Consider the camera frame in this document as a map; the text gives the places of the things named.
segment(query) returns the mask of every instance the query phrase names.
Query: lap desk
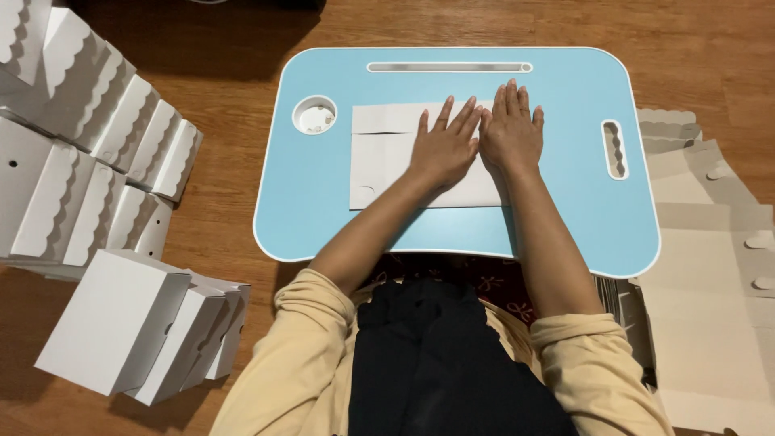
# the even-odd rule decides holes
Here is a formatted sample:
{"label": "lap desk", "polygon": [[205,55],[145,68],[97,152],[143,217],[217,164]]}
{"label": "lap desk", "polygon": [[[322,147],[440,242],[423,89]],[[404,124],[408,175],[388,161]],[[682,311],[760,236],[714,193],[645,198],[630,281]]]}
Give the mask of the lap desk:
{"label": "lap desk", "polygon": [[[358,214],[357,203],[370,201],[351,199],[351,156],[363,138],[398,136],[360,133],[411,133],[380,132],[379,121],[363,131],[360,115],[390,113],[372,105],[428,103],[432,124],[431,106],[448,95],[461,104],[476,95],[486,105],[512,77],[527,86],[531,110],[544,108],[541,174],[589,269],[620,278],[645,271],[659,253],[660,234],[629,76],[615,57],[586,47],[297,54],[281,75],[263,163],[253,221],[261,249],[278,261],[310,259]],[[479,203],[500,204],[497,196]],[[511,221],[509,206],[432,207],[418,213],[391,250],[514,258]]]}

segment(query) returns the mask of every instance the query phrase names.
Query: black object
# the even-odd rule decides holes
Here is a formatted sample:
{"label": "black object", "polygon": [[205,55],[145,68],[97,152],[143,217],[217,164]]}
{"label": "black object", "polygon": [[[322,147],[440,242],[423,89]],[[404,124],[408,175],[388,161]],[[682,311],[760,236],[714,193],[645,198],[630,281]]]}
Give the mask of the black object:
{"label": "black object", "polygon": [[573,435],[469,285],[387,282],[358,309],[349,436]]}

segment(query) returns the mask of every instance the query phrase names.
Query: handle hole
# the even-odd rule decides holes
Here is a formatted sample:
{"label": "handle hole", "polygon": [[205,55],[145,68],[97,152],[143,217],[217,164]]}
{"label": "handle hole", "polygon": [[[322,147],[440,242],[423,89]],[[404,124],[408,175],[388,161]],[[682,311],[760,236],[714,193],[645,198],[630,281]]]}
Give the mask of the handle hole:
{"label": "handle hole", "polygon": [[622,140],[622,126],[613,119],[606,119],[601,124],[605,160],[608,164],[608,175],[614,180],[624,180],[629,175],[627,155]]}

